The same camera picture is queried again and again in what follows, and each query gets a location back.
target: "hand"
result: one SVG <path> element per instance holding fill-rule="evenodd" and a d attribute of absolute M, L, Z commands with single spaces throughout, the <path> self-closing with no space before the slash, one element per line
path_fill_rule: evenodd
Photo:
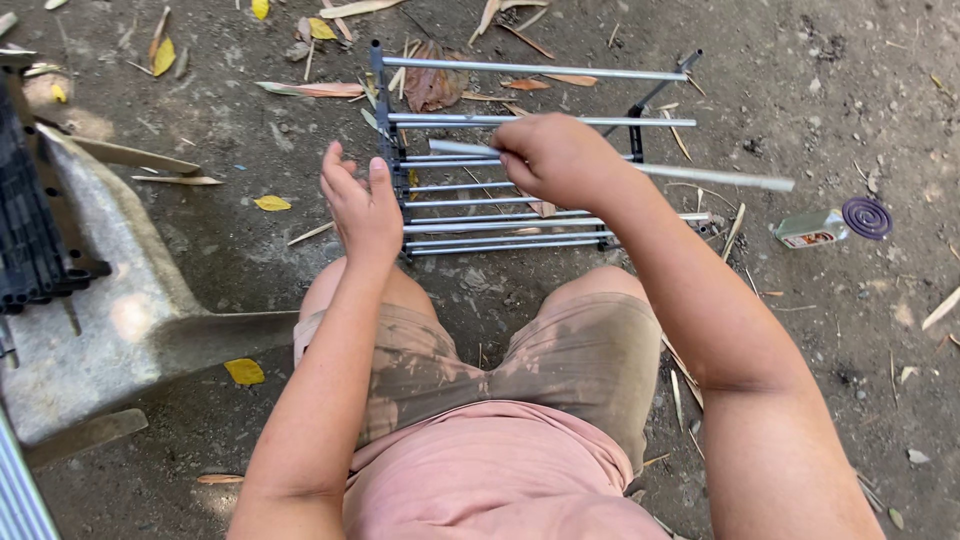
<path fill-rule="evenodd" d="M 383 158 L 370 160 L 370 180 L 363 183 L 352 176 L 357 168 L 354 161 L 340 161 L 343 153 L 337 141 L 327 147 L 320 185 L 347 252 L 347 262 L 358 268 L 389 270 L 403 245 L 403 215 L 387 162 Z M 369 184 L 370 193 L 363 184 Z"/>
<path fill-rule="evenodd" d="M 642 177 L 596 130 L 554 112 L 505 122 L 491 146 L 520 189 L 566 209 L 597 213 Z"/>

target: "person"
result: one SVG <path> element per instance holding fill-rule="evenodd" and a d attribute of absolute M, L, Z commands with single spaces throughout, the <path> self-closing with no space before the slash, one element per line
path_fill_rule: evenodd
<path fill-rule="evenodd" d="M 623 497 L 662 331 L 703 393 L 715 537 L 882 538 L 804 357 L 650 179 L 562 114 L 504 124 L 492 146 L 522 190 L 603 218 L 638 279 L 591 270 L 544 300 L 499 367 L 468 366 L 394 266 L 386 163 L 371 160 L 368 192 L 333 142 L 321 185 L 346 256 L 303 299 L 297 367 L 228 538 L 666 538 Z"/>

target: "dirty shorts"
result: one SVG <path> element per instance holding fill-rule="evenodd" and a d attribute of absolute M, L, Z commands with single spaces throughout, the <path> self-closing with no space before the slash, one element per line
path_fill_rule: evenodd
<path fill-rule="evenodd" d="M 295 326 L 295 365 L 323 318 L 319 311 Z M 589 294 L 538 314 L 511 338 L 503 362 L 483 371 L 460 361 L 437 321 L 384 304 L 357 448 L 461 405 L 513 400 L 593 424 L 624 450 L 638 473 L 660 332 L 653 310 L 639 298 Z"/>

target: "soil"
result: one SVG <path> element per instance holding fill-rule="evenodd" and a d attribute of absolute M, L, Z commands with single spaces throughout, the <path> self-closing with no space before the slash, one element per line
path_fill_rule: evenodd
<path fill-rule="evenodd" d="M 651 104 L 678 102 L 673 116 L 698 120 L 699 127 L 681 130 L 692 166 L 798 182 L 791 193 L 709 186 L 747 207 L 744 239 L 733 247 L 734 268 L 745 281 L 749 271 L 760 291 L 783 292 L 764 297 L 770 307 L 816 306 L 775 313 L 807 357 L 852 465 L 902 514 L 904 531 L 877 515 L 887 534 L 956 538 L 960 349 L 949 343 L 935 349 L 947 333 L 960 331 L 960 310 L 927 331 L 920 325 L 960 284 L 960 260 L 948 246 L 960 245 L 957 6 L 943 0 L 554 3 L 524 33 L 553 52 L 555 61 L 495 27 L 467 47 L 483 0 L 444 2 L 441 10 L 435 9 L 439 3 L 408 0 L 347 19 L 354 42 L 321 43 L 310 81 L 362 77 L 373 38 L 398 51 L 407 37 L 432 37 L 478 61 L 644 70 L 671 70 L 691 51 L 704 49 L 693 77 L 706 96 L 690 85 L 671 85 Z M 172 71 L 155 79 L 127 63 L 148 62 L 163 4 L 70 0 L 52 12 L 38 0 L 24 4 L 0 0 L 0 12 L 20 17 L 4 40 L 68 68 L 28 85 L 39 114 L 78 135 L 194 161 L 225 182 L 129 180 L 200 302 L 217 312 L 298 308 L 313 277 L 343 253 L 334 231 L 286 246 L 329 220 L 318 183 L 325 145 L 340 139 L 359 160 L 377 153 L 376 133 L 360 114 L 366 100 L 281 96 L 253 84 L 302 83 L 305 61 L 287 61 L 284 53 L 295 43 L 298 19 L 315 14 L 318 3 L 281 0 L 259 21 L 247 5 L 238 11 L 229 1 L 171 0 L 169 35 L 178 49 L 190 48 L 189 69 L 179 80 Z M 535 12 L 519 8 L 506 16 L 526 20 Z M 119 47 L 134 21 L 130 47 Z M 651 87 L 613 79 L 594 87 L 551 82 L 548 89 L 523 92 L 501 88 L 498 82 L 505 79 L 474 73 L 470 89 L 513 95 L 533 112 L 609 116 L 623 114 Z M 50 103 L 52 83 L 66 90 L 66 105 Z M 399 109 L 406 111 L 406 105 Z M 476 101 L 444 111 L 507 113 L 496 103 Z M 481 142 L 489 131 L 408 136 L 425 153 L 428 136 Z M 650 162 L 690 164 L 669 131 L 646 130 L 643 140 Z M 626 151 L 626 130 L 612 142 Z M 145 174 L 115 170 L 122 178 Z M 498 171 L 484 172 L 502 178 Z M 420 180 L 471 182 L 457 169 L 425 171 Z M 696 209 L 694 189 L 657 182 L 677 211 Z M 267 194 L 293 207 L 259 209 L 252 200 Z M 854 196 L 872 197 L 890 210 L 896 225 L 884 241 L 852 235 L 791 251 L 771 234 L 784 217 L 839 208 Z M 703 209 L 726 217 L 728 226 L 735 215 L 711 194 Z M 710 245 L 719 252 L 725 237 Z M 617 251 L 569 248 L 418 258 L 404 268 L 435 299 L 464 361 L 476 365 L 477 344 L 484 344 L 486 369 L 500 361 L 510 335 L 546 294 L 603 264 L 630 267 Z M 905 366 L 919 368 L 896 382 L 899 405 L 891 354 L 897 375 Z M 263 384 L 236 385 L 221 366 L 203 370 L 135 402 L 150 421 L 145 430 L 37 471 L 63 537 L 221 536 L 238 485 L 201 485 L 195 478 L 243 474 L 293 369 L 290 349 L 255 359 L 267 373 Z M 863 399 L 857 399 L 858 390 Z M 686 389 L 683 403 L 686 417 L 700 417 Z M 646 429 L 647 452 L 670 456 L 644 472 L 642 503 L 680 535 L 710 538 L 704 464 L 689 436 L 677 429 L 673 408 L 669 384 L 661 384 Z M 931 460 L 913 464 L 908 449 Z"/>

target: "metal shoe rack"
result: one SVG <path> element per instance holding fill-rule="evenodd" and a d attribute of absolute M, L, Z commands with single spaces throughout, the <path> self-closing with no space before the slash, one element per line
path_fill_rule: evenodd
<path fill-rule="evenodd" d="M 410 186 L 410 169 L 430 167 L 477 167 L 499 165 L 499 160 L 491 159 L 493 153 L 484 155 L 462 154 L 445 156 L 408 156 L 399 130 L 409 129 L 453 129 L 453 128 L 489 128 L 503 122 L 517 120 L 515 116 L 490 116 L 478 114 L 405 114 L 394 112 L 387 89 L 389 79 L 387 67 L 460 69 L 482 71 L 504 71 L 544 75 L 587 75 L 592 77 L 615 77 L 660 81 L 643 99 L 636 102 L 624 117 L 578 118 L 581 122 L 593 126 L 608 126 L 604 136 L 610 135 L 619 126 L 630 130 L 631 153 L 624 160 L 650 175 L 683 178 L 693 181 L 714 182 L 720 184 L 751 185 L 775 190 L 789 191 L 793 182 L 786 179 L 759 177 L 739 173 L 724 173 L 686 167 L 651 165 L 644 163 L 642 127 L 694 127 L 696 120 L 641 118 L 644 106 L 668 84 L 674 81 L 687 81 L 685 72 L 703 55 L 697 50 L 686 60 L 680 62 L 673 72 L 627 71 L 618 69 L 595 69 L 581 67 L 559 67 L 553 65 L 522 65 L 512 63 L 487 63 L 479 61 L 440 61 L 425 59 L 407 59 L 384 57 L 379 41 L 371 45 L 371 65 L 376 78 L 377 103 L 376 122 L 379 129 L 380 155 L 387 161 L 393 179 L 396 199 L 403 212 L 403 254 L 408 260 L 416 256 L 458 254 L 471 252 L 503 251 L 563 246 L 592 245 L 601 251 L 617 248 L 613 233 L 607 230 L 603 221 L 589 212 L 570 209 L 559 210 L 553 217 L 540 218 L 535 212 L 510 214 L 465 215 L 453 217 L 414 217 L 413 210 L 440 207 L 471 207 L 488 205 L 519 205 L 536 203 L 535 197 L 507 197 L 492 199 L 457 199 L 440 201 L 411 201 L 415 193 L 445 192 L 464 189 L 511 188 L 510 182 L 487 182 L 479 184 L 419 185 Z M 680 214 L 688 222 L 700 222 L 711 219 L 709 212 Z M 472 233 L 517 231 L 526 228 L 575 229 L 569 233 L 517 234 L 511 236 L 477 236 Z M 429 236 L 417 238 L 423 234 L 449 234 L 450 238 L 433 239 Z"/>

